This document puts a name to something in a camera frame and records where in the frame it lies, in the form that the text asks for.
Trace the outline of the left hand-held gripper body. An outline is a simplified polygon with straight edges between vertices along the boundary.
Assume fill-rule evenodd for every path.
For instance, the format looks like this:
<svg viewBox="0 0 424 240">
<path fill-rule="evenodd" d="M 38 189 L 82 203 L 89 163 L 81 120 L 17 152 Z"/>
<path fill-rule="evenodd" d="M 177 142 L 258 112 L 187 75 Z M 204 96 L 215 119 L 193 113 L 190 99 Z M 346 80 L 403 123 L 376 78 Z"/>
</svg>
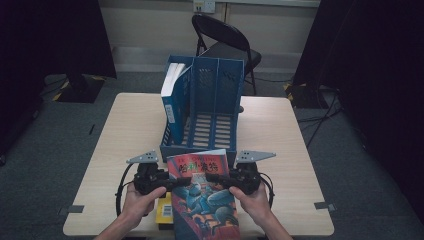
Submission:
<svg viewBox="0 0 424 240">
<path fill-rule="evenodd" d="M 133 182 L 140 194 L 147 195 L 159 187 L 170 191 L 169 173 L 159 168 L 155 150 L 130 158 L 126 163 L 138 165 Z"/>
</svg>

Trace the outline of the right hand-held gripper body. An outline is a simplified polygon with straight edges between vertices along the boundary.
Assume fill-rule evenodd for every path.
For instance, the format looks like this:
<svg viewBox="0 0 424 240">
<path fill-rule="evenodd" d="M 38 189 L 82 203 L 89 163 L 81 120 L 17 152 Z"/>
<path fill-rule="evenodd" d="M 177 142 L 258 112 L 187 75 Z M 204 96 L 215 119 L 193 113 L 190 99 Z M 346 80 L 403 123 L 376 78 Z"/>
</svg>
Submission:
<svg viewBox="0 0 424 240">
<path fill-rule="evenodd" d="M 273 152 L 242 150 L 235 159 L 236 167 L 230 170 L 230 185 L 239 188 L 245 195 L 253 194 L 261 182 L 257 163 L 275 156 Z"/>
</svg>

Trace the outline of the yellow book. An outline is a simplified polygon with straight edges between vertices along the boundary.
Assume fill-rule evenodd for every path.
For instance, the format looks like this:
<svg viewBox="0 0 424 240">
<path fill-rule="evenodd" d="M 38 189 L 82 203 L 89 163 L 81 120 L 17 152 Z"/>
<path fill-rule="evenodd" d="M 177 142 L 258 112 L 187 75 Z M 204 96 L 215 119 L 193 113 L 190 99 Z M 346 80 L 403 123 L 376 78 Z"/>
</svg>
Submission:
<svg viewBox="0 0 424 240">
<path fill-rule="evenodd" d="M 170 192 L 167 192 L 158 199 L 155 221 L 159 225 L 173 224 L 172 197 Z"/>
</svg>

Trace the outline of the red illustrated book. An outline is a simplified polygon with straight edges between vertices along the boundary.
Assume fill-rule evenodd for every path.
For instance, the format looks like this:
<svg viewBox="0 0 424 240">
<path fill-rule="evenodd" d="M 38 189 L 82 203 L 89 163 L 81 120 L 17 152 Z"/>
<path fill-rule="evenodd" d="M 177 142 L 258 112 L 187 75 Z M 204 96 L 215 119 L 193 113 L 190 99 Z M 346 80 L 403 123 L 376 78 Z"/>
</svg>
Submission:
<svg viewBox="0 0 424 240">
<path fill-rule="evenodd" d="M 188 178 L 188 186 L 171 192 L 175 240 L 240 240 L 234 196 L 206 175 L 228 177 L 224 149 L 174 155 L 167 158 L 171 180 Z"/>
</svg>

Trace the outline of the blue book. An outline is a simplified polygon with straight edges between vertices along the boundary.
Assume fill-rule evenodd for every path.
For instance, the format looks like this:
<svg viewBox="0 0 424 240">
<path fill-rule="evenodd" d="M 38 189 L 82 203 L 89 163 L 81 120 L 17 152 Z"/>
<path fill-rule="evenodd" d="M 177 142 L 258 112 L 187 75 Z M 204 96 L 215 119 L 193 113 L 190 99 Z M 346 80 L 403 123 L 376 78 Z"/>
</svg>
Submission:
<svg viewBox="0 0 424 240">
<path fill-rule="evenodd" d="M 189 112 L 191 68 L 184 63 L 168 65 L 161 89 L 161 97 L 171 136 L 175 144 L 181 144 Z"/>
</svg>

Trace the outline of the blue plastic file rack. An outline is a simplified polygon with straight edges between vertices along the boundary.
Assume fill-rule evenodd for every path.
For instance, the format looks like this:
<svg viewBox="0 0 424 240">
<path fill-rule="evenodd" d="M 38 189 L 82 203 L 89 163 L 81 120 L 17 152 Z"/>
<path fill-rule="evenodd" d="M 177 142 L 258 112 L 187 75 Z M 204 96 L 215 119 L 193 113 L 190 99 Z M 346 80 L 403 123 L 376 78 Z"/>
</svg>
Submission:
<svg viewBox="0 0 424 240">
<path fill-rule="evenodd" d="M 163 159 L 169 156 L 224 149 L 228 163 L 237 154 L 237 122 L 244 84 L 240 60 L 171 55 L 167 61 L 191 68 L 189 112 L 181 144 L 171 136 L 167 116 L 160 143 Z"/>
</svg>

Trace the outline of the person's right hand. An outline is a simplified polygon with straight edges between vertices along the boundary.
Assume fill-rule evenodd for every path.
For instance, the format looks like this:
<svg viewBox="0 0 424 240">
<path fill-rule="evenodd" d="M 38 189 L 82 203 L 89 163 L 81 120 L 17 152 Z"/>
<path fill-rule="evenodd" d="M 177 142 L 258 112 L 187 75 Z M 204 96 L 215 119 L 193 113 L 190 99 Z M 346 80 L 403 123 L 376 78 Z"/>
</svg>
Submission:
<svg viewBox="0 0 424 240">
<path fill-rule="evenodd" d="M 230 187 L 229 191 L 239 200 L 241 207 L 256 224 L 261 223 L 270 215 L 271 209 L 263 183 L 250 195 L 246 195 L 241 189 L 235 186 Z"/>
</svg>

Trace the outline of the person's left hand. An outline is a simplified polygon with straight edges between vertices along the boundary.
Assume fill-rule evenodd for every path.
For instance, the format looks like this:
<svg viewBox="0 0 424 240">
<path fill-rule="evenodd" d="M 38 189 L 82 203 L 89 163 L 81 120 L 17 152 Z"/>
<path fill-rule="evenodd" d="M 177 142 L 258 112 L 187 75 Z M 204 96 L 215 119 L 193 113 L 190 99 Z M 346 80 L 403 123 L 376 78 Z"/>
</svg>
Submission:
<svg viewBox="0 0 424 240">
<path fill-rule="evenodd" d="M 124 206 L 120 216 L 129 229 L 137 227 L 142 218 L 148 215 L 155 205 L 155 200 L 166 193 L 165 187 L 158 187 L 147 195 L 136 190 L 133 183 L 127 186 Z"/>
</svg>

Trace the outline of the grey tape piece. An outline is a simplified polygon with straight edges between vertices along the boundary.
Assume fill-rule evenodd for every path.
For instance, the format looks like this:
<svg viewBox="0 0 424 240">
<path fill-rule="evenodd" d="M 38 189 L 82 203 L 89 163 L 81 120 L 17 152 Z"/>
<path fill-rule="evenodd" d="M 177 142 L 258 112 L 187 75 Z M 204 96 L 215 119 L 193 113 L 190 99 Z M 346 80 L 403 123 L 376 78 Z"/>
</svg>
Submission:
<svg viewBox="0 0 424 240">
<path fill-rule="evenodd" d="M 315 202 L 314 206 L 317 210 L 327 209 L 329 212 L 336 211 L 337 208 L 334 204 L 329 204 L 327 202 Z"/>
<path fill-rule="evenodd" d="M 69 213 L 82 213 L 83 210 L 84 210 L 83 205 L 71 205 L 68 207 L 61 208 L 58 214 L 62 216 L 67 216 Z"/>
</svg>

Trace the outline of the black stand base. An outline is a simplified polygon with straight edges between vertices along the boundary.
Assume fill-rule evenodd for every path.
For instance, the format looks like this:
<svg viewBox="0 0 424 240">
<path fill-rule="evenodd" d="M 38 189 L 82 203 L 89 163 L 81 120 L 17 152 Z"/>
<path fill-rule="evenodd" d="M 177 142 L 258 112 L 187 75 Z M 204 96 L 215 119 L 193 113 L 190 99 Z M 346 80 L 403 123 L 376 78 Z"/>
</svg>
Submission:
<svg viewBox="0 0 424 240">
<path fill-rule="evenodd" d="M 65 83 L 54 95 L 53 100 L 57 102 L 72 103 L 94 103 L 105 79 L 102 77 L 67 74 Z"/>
<path fill-rule="evenodd" d="M 284 87 L 287 99 L 293 108 L 297 109 L 328 109 L 329 106 L 319 90 L 307 85 L 291 85 Z"/>
</svg>

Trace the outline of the black folding chair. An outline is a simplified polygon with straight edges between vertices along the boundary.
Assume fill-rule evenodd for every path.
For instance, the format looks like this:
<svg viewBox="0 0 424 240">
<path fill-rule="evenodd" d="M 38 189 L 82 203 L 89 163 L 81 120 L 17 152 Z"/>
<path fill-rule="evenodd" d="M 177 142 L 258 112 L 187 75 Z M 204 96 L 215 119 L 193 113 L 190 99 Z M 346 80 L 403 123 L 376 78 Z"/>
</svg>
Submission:
<svg viewBox="0 0 424 240">
<path fill-rule="evenodd" d="M 244 74 L 251 78 L 247 83 L 257 94 L 254 68 L 262 55 L 251 48 L 245 35 L 236 27 L 204 14 L 193 15 L 191 22 L 198 37 L 196 55 L 243 60 Z"/>
</svg>

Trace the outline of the black curtain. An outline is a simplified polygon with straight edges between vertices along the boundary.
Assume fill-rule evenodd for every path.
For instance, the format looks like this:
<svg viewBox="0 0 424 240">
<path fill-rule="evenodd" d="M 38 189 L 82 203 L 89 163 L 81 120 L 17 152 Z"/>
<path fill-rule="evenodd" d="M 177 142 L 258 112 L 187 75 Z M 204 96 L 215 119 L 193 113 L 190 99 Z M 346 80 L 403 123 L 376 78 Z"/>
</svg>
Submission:
<svg viewBox="0 0 424 240">
<path fill-rule="evenodd" d="M 99 0 L 0 0 L 0 156 L 55 74 L 117 76 Z"/>
<path fill-rule="evenodd" d="M 424 0 L 320 0 L 294 82 L 338 90 L 424 224 Z"/>
</svg>

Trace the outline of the white wall socket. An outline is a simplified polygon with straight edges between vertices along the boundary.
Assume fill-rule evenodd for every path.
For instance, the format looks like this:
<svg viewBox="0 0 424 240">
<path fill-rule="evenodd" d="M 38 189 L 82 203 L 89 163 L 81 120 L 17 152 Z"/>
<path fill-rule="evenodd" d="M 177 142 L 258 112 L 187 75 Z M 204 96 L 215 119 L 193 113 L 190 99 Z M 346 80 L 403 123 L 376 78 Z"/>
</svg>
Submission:
<svg viewBox="0 0 424 240">
<path fill-rule="evenodd" d="M 213 14 L 216 10 L 214 0 L 193 0 L 193 11 L 195 13 Z"/>
</svg>

